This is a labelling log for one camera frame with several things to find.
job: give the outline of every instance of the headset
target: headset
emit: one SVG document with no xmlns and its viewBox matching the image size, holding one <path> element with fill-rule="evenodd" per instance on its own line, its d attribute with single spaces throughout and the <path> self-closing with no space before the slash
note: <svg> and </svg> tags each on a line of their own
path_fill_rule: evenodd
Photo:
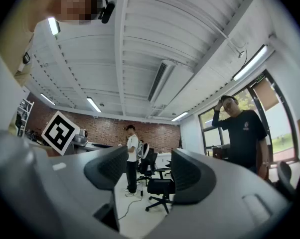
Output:
<svg viewBox="0 0 300 239">
<path fill-rule="evenodd" d="M 105 0 L 105 1 L 106 1 L 106 7 L 102 8 L 100 15 L 98 17 L 98 19 L 101 19 L 101 22 L 103 24 L 108 23 L 109 18 L 115 9 L 115 3 L 113 1 L 110 1 L 110 2 L 108 2 L 108 0 Z"/>
</svg>

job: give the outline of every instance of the man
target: man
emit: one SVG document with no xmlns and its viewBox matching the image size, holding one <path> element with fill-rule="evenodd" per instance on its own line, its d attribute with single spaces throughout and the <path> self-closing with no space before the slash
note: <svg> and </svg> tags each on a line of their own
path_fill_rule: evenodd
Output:
<svg viewBox="0 0 300 239">
<path fill-rule="evenodd" d="M 31 72 L 31 47 L 36 25 L 50 17 L 82 24 L 95 19 L 102 0 L 18 0 L 0 27 L 0 56 L 16 81 L 24 86 Z M 9 132 L 15 134 L 15 118 Z"/>
<path fill-rule="evenodd" d="M 137 164 L 137 147 L 139 144 L 138 137 L 136 136 L 136 129 L 133 125 L 127 126 L 126 130 L 128 131 L 128 159 L 127 159 L 127 180 L 128 186 L 125 191 L 128 192 L 126 197 L 132 197 L 137 194 L 137 171 L 136 171 L 136 164 Z"/>
<path fill-rule="evenodd" d="M 265 179 L 269 165 L 269 151 L 265 139 L 267 134 L 259 116 L 252 110 L 240 110 L 238 104 L 236 98 L 222 96 L 215 107 L 212 125 L 229 130 L 231 161 L 248 168 Z M 230 118 L 218 121 L 222 106 Z M 258 142 L 263 161 L 259 171 L 256 168 L 256 145 Z"/>
</svg>

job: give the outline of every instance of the red brick wall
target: red brick wall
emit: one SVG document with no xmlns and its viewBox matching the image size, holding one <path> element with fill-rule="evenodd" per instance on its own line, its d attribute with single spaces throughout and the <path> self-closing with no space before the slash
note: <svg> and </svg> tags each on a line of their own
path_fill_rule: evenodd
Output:
<svg viewBox="0 0 300 239">
<path fill-rule="evenodd" d="M 56 113 L 32 93 L 29 94 L 29 101 L 34 102 L 26 129 L 44 130 L 47 123 Z M 135 126 L 139 139 L 147 142 L 155 152 L 171 152 L 177 148 L 180 139 L 180 127 L 175 125 L 143 123 L 118 119 L 97 118 L 92 116 L 60 111 L 72 122 L 82 129 L 88 131 L 88 140 L 99 144 L 118 145 L 126 144 L 127 132 L 124 127 L 132 124 Z"/>
</svg>

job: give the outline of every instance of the fluorescent light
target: fluorescent light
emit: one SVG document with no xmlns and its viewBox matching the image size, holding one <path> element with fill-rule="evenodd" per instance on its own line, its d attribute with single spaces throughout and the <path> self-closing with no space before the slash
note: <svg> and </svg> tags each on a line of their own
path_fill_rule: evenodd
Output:
<svg viewBox="0 0 300 239">
<path fill-rule="evenodd" d="M 234 81 L 237 81 L 243 75 L 245 75 L 263 57 L 267 50 L 268 47 L 264 45 L 264 47 L 260 49 L 256 55 L 254 55 L 254 57 L 242 68 L 242 70 L 236 76 L 234 76 Z"/>
<path fill-rule="evenodd" d="M 53 101 L 51 101 L 47 96 L 45 96 L 43 93 L 40 93 L 47 101 L 50 101 L 53 105 L 56 105 Z"/>
<path fill-rule="evenodd" d="M 97 112 L 101 113 L 101 110 L 98 108 L 98 106 L 95 104 L 95 102 L 92 100 L 92 98 L 87 98 L 88 102 L 93 106 L 93 108 L 96 109 Z"/>
<path fill-rule="evenodd" d="M 181 115 L 179 115 L 178 117 L 174 118 L 174 119 L 171 120 L 171 121 L 176 121 L 176 120 L 178 120 L 179 118 L 181 118 L 181 117 L 183 117 L 183 116 L 185 116 L 185 115 L 187 115 L 187 114 L 188 114 L 188 112 L 184 112 L 184 113 L 182 113 Z"/>
<path fill-rule="evenodd" d="M 55 18 L 48 18 L 48 22 L 50 25 L 50 29 L 53 35 L 56 35 L 60 32 L 58 27 L 58 22 L 55 20 Z"/>
</svg>

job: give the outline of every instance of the ceiling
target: ceiling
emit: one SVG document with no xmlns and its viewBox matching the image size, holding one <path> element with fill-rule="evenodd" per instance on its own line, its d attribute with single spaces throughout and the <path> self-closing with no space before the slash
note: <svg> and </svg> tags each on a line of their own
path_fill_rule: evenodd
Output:
<svg viewBox="0 0 300 239">
<path fill-rule="evenodd" d="M 272 23 L 262 0 L 112 0 L 107 24 L 47 21 L 35 30 L 34 64 L 26 86 L 44 93 L 54 108 L 123 120 L 171 123 L 228 84 L 246 57 L 238 58 L 225 33 L 249 60 L 268 42 Z M 193 77 L 164 110 L 148 101 L 161 61 L 176 61 Z M 100 107 L 94 112 L 86 101 Z"/>
</svg>

